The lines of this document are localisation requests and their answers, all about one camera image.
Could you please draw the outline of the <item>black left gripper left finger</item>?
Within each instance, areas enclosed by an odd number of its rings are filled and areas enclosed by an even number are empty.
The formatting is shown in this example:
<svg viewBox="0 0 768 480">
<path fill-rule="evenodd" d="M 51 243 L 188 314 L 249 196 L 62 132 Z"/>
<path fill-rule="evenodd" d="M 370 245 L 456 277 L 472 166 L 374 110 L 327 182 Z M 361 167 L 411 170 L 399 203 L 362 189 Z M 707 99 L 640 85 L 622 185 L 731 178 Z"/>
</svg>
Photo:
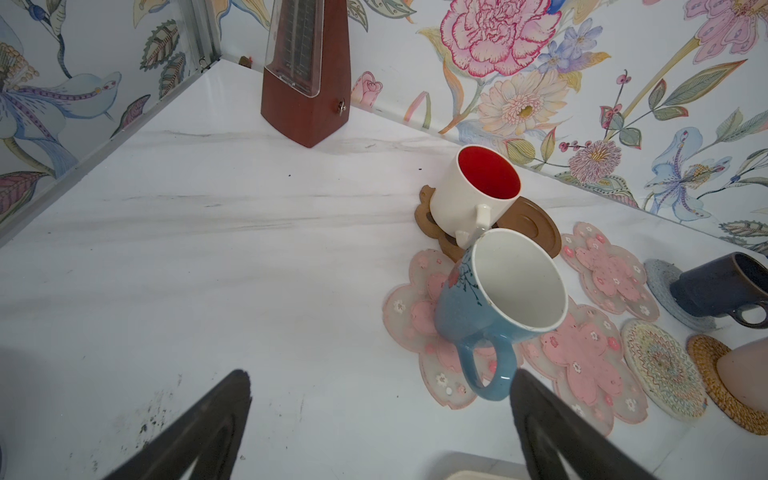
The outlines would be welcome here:
<svg viewBox="0 0 768 480">
<path fill-rule="evenodd" d="M 111 472 L 109 479 L 229 479 L 252 402 L 247 372 L 234 370 Z"/>
</svg>

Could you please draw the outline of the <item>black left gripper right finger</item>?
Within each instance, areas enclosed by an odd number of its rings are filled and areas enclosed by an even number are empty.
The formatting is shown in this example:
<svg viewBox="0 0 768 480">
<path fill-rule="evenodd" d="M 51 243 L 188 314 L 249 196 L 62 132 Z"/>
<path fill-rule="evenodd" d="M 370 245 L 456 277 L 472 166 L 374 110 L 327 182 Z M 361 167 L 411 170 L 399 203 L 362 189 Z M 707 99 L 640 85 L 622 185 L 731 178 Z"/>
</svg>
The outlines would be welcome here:
<svg viewBox="0 0 768 480">
<path fill-rule="evenodd" d="M 566 479 L 564 463 L 582 479 L 654 478 L 529 372 L 515 373 L 509 399 L 532 479 Z"/>
</svg>

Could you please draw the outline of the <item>pink flower coaster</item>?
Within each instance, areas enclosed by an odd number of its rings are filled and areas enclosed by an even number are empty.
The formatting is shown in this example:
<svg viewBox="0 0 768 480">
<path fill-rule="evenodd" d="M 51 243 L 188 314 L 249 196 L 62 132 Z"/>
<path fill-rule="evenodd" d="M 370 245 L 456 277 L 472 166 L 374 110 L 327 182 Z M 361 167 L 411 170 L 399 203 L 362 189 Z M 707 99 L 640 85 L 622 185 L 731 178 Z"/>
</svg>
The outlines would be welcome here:
<svg viewBox="0 0 768 480">
<path fill-rule="evenodd" d="M 577 222 L 571 234 L 562 234 L 561 243 L 561 258 L 579 274 L 584 293 L 596 306 L 614 315 L 628 312 L 646 322 L 659 319 L 646 269 L 635 255 L 586 222 Z"/>
<path fill-rule="evenodd" d="M 409 282 L 396 287 L 383 304 L 383 324 L 402 348 L 418 355 L 426 390 L 452 410 L 471 405 L 477 395 L 464 377 L 456 347 L 437 332 L 434 313 L 454 261 L 440 251 L 417 252 L 408 269 Z"/>
<path fill-rule="evenodd" d="M 617 419 L 639 424 L 647 418 L 647 396 L 624 361 L 620 331 L 598 308 L 570 301 L 559 328 L 521 343 L 519 352 L 602 435 Z"/>
</svg>

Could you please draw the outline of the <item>white embroidered round coaster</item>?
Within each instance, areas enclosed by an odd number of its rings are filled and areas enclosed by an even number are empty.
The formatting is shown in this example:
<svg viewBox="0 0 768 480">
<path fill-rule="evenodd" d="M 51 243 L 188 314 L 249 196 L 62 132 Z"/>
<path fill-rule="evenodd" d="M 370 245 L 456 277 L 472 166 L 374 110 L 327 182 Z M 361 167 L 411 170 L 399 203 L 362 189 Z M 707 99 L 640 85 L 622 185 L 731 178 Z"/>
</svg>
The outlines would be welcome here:
<svg viewBox="0 0 768 480">
<path fill-rule="evenodd" d="M 685 348 L 661 328 L 638 319 L 621 329 L 624 360 L 647 396 L 672 418 L 694 422 L 704 416 L 707 393 Z"/>
</svg>

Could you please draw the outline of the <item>white mug blue handle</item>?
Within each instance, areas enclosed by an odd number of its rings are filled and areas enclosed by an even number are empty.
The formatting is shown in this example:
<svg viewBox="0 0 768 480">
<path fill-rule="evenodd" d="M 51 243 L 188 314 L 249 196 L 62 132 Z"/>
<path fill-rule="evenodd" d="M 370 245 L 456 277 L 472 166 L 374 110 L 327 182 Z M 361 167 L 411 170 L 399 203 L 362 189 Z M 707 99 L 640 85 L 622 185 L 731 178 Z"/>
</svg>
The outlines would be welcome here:
<svg viewBox="0 0 768 480">
<path fill-rule="evenodd" d="M 527 236 L 497 228 L 483 233 L 454 266 L 434 322 L 456 348 L 470 389 L 501 401 L 517 370 L 513 346 L 559 328 L 568 307 L 549 254 Z"/>
</svg>

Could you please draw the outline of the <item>woven rattan round coaster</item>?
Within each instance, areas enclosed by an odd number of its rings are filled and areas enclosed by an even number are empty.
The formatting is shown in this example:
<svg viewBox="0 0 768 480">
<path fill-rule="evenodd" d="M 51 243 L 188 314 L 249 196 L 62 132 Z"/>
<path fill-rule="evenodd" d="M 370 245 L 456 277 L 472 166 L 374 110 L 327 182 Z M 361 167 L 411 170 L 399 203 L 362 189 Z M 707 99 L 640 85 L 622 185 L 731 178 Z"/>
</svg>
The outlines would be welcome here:
<svg viewBox="0 0 768 480">
<path fill-rule="evenodd" d="M 739 401 L 725 386 L 717 371 L 717 362 L 731 349 L 719 340 L 703 334 L 693 335 L 686 350 L 702 377 L 706 393 L 717 407 L 744 430 L 767 435 L 767 414 Z"/>
</svg>

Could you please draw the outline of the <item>grey blue round coaster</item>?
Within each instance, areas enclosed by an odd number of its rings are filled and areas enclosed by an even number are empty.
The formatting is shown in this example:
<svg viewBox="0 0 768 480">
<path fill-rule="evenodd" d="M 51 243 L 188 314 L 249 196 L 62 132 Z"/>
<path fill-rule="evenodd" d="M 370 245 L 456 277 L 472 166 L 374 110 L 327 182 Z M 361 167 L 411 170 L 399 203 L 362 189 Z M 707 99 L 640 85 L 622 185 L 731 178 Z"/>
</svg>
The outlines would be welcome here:
<svg viewBox="0 0 768 480">
<path fill-rule="evenodd" d="M 651 293 L 677 321 L 699 333 L 708 333 L 717 329 L 716 321 L 713 317 L 691 315 L 674 299 L 671 285 L 682 274 L 678 267 L 660 259 L 649 259 L 644 262 L 644 268 L 647 275 L 647 285 Z"/>
</svg>

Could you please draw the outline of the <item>cream mug pink handle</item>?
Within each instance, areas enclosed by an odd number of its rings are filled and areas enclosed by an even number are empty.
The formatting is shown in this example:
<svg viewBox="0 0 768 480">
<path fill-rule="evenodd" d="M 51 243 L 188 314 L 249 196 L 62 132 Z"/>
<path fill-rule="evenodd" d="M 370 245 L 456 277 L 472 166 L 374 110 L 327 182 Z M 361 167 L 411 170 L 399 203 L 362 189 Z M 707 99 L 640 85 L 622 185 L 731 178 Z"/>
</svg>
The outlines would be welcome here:
<svg viewBox="0 0 768 480">
<path fill-rule="evenodd" d="M 767 412 L 766 338 L 731 350 L 717 361 L 716 368 L 723 385 L 736 400 Z"/>
</svg>

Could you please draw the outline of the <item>brown round wooden coaster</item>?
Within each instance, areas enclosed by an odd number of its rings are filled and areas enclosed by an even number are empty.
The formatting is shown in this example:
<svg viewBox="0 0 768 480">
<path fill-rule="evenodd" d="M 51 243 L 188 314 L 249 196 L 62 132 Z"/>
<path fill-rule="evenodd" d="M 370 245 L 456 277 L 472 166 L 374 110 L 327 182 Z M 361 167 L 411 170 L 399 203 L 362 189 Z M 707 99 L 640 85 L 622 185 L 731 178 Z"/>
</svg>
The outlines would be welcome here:
<svg viewBox="0 0 768 480">
<path fill-rule="evenodd" d="M 540 206 L 526 197 L 518 197 L 494 227 L 514 230 L 527 236 L 551 258 L 556 258 L 561 251 L 561 233 L 555 222 Z"/>
</svg>

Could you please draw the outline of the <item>small dark navy mug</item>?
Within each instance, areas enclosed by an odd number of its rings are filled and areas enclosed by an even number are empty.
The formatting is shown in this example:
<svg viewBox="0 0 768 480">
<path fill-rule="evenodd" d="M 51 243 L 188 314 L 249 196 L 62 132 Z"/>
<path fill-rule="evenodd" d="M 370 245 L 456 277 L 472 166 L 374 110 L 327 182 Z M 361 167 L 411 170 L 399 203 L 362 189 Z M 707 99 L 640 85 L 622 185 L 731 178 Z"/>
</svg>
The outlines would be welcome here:
<svg viewBox="0 0 768 480">
<path fill-rule="evenodd" d="M 692 316 L 728 315 L 744 327 L 767 328 L 767 267 L 747 254 L 734 252 L 683 272 L 670 292 Z"/>
</svg>

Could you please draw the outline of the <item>brown paw shaped coaster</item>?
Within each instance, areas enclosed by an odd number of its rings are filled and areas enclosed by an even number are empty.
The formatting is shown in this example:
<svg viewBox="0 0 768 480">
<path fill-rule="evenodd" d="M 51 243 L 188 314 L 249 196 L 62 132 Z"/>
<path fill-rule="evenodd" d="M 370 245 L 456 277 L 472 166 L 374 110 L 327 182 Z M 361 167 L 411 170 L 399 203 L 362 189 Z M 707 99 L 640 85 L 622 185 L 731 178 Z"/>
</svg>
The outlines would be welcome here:
<svg viewBox="0 0 768 480">
<path fill-rule="evenodd" d="M 442 253 L 457 262 L 463 257 L 465 250 L 457 245 L 454 237 L 443 231 L 434 221 L 430 210 L 430 201 L 434 191 L 435 189 L 429 185 L 424 185 L 421 188 L 419 192 L 420 203 L 414 211 L 414 218 L 426 236 L 438 241 Z"/>
</svg>

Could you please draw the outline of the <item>red interior white mug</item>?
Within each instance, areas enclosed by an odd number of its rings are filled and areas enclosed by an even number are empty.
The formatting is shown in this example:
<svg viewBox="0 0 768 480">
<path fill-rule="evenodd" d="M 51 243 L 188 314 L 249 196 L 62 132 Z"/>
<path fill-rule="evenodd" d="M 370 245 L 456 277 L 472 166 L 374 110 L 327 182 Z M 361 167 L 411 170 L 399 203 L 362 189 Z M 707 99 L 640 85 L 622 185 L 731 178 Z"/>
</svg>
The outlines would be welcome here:
<svg viewBox="0 0 768 480">
<path fill-rule="evenodd" d="M 512 163 L 481 145 L 463 146 L 430 200 L 437 226 L 466 249 L 511 207 L 522 190 Z"/>
</svg>

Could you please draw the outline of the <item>beige serving tray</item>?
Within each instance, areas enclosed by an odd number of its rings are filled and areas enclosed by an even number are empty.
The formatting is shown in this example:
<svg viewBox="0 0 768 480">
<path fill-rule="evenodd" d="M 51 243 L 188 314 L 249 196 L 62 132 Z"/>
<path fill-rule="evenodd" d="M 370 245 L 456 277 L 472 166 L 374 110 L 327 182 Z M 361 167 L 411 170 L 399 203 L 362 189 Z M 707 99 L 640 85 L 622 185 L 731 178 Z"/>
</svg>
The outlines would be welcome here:
<svg viewBox="0 0 768 480">
<path fill-rule="evenodd" d="M 529 479 L 524 464 L 445 451 L 427 469 L 425 479 Z"/>
</svg>

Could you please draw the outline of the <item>brown wooden metronome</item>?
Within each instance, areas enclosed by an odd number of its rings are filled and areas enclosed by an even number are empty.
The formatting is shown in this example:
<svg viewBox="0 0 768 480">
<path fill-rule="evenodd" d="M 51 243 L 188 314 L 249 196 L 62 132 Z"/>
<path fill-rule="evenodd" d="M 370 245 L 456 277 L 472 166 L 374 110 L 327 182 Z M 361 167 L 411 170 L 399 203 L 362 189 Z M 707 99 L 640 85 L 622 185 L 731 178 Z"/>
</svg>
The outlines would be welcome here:
<svg viewBox="0 0 768 480">
<path fill-rule="evenodd" d="M 264 119 L 312 148 L 347 123 L 351 90 L 347 3 L 276 1 L 264 62 Z"/>
</svg>

